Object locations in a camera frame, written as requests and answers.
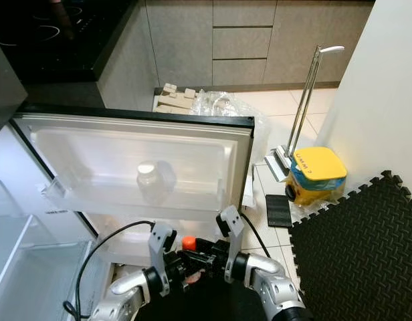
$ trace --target gray cabinet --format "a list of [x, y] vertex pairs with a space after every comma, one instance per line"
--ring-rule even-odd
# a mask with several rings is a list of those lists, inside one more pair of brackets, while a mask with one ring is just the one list
[[346, 47], [324, 57], [318, 73], [319, 82], [340, 81], [372, 7], [367, 1], [278, 1], [264, 83], [304, 82], [317, 45]]
[[213, 30], [213, 59], [267, 58], [271, 28]]
[[345, 50], [324, 56], [318, 73], [319, 82], [341, 80], [359, 37], [368, 20], [373, 3], [366, 1], [331, 1], [330, 22], [324, 45], [340, 44]]
[[139, 1], [97, 82], [105, 107], [151, 111], [159, 85], [144, 0]]
[[213, 0], [213, 25], [272, 26], [275, 8], [276, 0]]
[[265, 67], [265, 59], [214, 60], [213, 84], [216, 86], [261, 84]]
[[212, 84], [212, 0], [147, 0], [160, 86]]
[[276, 2], [213, 1], [214, 86], [262, 83]]

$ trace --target orange cap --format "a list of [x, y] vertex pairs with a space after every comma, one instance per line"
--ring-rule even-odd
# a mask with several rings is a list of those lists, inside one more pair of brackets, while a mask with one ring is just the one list
[[195, 251], [195, 237], [185, 236], [182, 238], [182, 249], [190, 249], [191, 251]]

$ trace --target robotic hand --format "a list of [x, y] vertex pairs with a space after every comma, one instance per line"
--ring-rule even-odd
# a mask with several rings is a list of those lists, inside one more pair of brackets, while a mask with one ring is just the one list
[[260, 296], [270, 321], [313, 320], [280, 263], [240, 252], [244, 224], [234, 206], [217, 216], [217, 224], [223, 236], [230, 238], [229, 243], [197, 238], [189, 249], [175, 252], [170, 248], [176, 231], [167, 224], [157, 223], [148, 241], [152, 266], [116, 280], [89, 321], [134, 320], [151, 297], [167, 296], [171, 290], [187, 291], [201, 274], [223, 278], [227, 283], [243, 282]]

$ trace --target plastic bag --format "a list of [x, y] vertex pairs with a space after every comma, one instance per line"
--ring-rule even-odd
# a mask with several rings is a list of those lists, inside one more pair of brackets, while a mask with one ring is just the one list
[[327, 209], [329, 204], [337, 204], [337, 202], [325, 201], [323, 199], [318, 199], [309, 205], [298, 205], [290, 202], [291, 220], [292, 222], [300, 222], [303, 218], [308, 218], [310, 214], [317, 213], [320, 209]]
[[270, 135], [270, 121], [254, 107], [237, 99], [228, 92], [205, 92], [200, 90], [193, 103], [191, 115], [202, 116], [253, 116], [255, 130], [250, 164], [263, 161], [267, 153], [267, 141]]

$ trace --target white wall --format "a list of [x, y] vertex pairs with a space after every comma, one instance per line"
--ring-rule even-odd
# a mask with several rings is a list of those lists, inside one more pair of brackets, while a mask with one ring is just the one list
[[412, 192], [412, 0], [377, 0], [316, 141], [350, 191], [385, 169]]
[[26, 151], [9, 126], [4, 126], [0, 131], [0, 181], [15, 199], [23, 214], [35, 215], [58, 243], [91, 239], [92, 236], [75, 213], [49, 213], [59, 211], [40, 193], [42, 188], [50, 184], [49, 177]]

